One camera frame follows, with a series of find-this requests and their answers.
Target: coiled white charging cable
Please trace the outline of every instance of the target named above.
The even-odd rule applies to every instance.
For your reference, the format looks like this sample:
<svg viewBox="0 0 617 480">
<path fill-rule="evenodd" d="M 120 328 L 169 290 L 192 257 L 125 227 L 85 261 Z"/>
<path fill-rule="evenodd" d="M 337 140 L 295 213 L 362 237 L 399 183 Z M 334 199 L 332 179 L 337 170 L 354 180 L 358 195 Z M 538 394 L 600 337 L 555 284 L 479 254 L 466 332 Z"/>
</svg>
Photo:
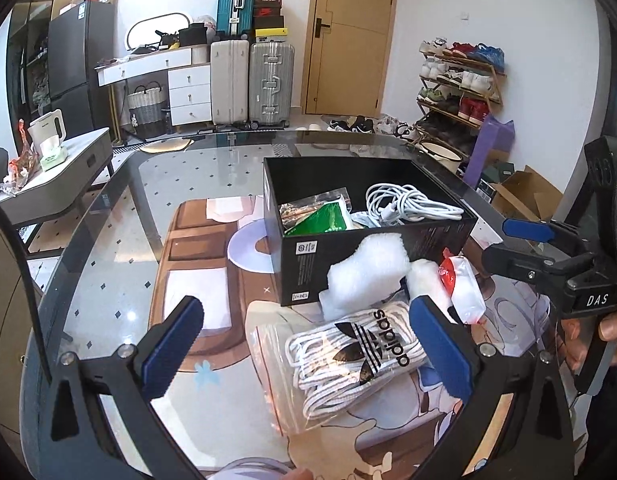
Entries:
<svg viewBox="0 0 617 480">
<path fill-rule="evenodd" d="M 288 338 L 285 350 L 293 366 L 293 386 L 303 390 L 302 412 L 306 420 L 339 412 L 369 388 L 377 388 L 391 380 L 396 372 L 412 370 L 422 364 L 426 354 L 411 330 L 409 308 L 404 303 L 381 307 L 384 320 L 378 322 L 379 310 L 362 310 L 337 322 Z M 396 336 L 409 363 L 403 367 L 387 341 L 389 327 Z M 362 374 L 371 371 L 363 383 Z"/>
<path fill-rule="evenodd" d="M 461 220 L 464 209 L 454 205 L 436 202 L 406 184 L 375 184 L 366 191 L 366 208 L 369 217 L 381 224 L 403 224 L 402 221 L 419 222 L 430 220 Z"/>
</svg>

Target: green packet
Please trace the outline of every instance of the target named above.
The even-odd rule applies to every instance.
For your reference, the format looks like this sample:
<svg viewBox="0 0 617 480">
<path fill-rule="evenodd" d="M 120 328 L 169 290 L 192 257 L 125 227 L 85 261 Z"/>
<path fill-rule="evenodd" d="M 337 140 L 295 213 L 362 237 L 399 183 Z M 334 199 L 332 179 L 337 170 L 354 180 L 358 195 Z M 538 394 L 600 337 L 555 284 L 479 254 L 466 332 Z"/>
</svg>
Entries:
<svg viewBox="0 0 617 480">
<path fill-rule="evenodd" d="M 340 197 L 335 202 L 327 202 L 301 222 L 291 227 L 284 236 L 314 235 L 331 231 L 355 229 L 346 209 L 346 201 Z"/>
</svg>

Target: glass tabletop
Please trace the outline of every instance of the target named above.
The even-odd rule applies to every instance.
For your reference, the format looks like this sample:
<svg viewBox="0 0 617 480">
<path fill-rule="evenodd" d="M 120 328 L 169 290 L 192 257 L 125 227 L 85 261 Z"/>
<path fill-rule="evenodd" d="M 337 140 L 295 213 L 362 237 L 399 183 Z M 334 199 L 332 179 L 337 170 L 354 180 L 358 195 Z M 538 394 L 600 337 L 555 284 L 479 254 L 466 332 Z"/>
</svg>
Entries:
<svg viewBox="0 0 617 480">
<path fill-rule="evenodd" d="M 212 475 L 239 466 L 252 469 L 247 476 L 268 478 L 306 466 L 324 480 L 406 480 L 458 411 L 458 400 L 432 368 L 397 378 L 328 427 L 288 437 L 272 423 L 247 333 L 275 319 L 322 320 L 317 303 L 280 306 L 270 257 L 260 245 L 266 236 L 264 159 L 284 156 L 415 160 L 479 215 L 473 233 L 478 244 L 495 235 L 528 248 L 502 234 L 503 218 L 459 178 L 394 137 L 248 132 L 205 136 L 178 152 L 137 151 L 90 206 L 47 285 L 40 319 L 49 359 L 67 351 L 82 359 L 109 356 L 121 344 L 137 343 L 185 294 L 197 296 L 212 305 L 212 318 L 167 394 L 152 405 L 199 470 Z M 548 304 L 538 303 L 523 283 L 489 280 L 489 309 L 474 338 L 508 354 L 524 351 Z M 47 385 L 31 344 L 22 444 L 35 474 L 37 416 Z M 102 402 L 126 460 L 149 473 L 111 397 Z M 347 460 L 336 460 L 338 454 Z M 336 464 L 343 469 L 332 470 Z"/>
</svg>

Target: refrigerator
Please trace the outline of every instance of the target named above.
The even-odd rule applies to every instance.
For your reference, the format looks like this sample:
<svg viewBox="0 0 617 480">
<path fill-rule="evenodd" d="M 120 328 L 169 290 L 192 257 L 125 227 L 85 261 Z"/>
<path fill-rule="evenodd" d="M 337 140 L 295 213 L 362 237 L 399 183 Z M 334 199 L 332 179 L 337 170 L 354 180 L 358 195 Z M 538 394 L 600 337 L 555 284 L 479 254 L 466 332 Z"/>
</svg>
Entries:
<svg viewBox="0 0 617 480">
<path fill-rule="evenodd" d="M 60 108 L 66 138 L 112 128 L 108 89 L 95 67 L 113 57 L 115 6 L 87 0 L 60 14 L 48 27 L 48 89 Z"/>
</svg>

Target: wooden door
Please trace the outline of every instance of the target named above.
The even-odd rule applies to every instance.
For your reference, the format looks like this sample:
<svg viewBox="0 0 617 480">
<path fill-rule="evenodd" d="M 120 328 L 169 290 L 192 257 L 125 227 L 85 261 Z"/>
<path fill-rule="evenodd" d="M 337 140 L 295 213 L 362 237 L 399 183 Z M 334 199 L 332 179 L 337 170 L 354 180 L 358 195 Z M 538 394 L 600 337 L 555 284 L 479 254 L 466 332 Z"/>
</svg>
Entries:
<svg viewBox="0 0 617 480">
<path fill-rule="evenodd" d="M 393 3 L 315 0 L 305 67 L 306 113 L 378 115 L 391 44 Z"/>
</svg>

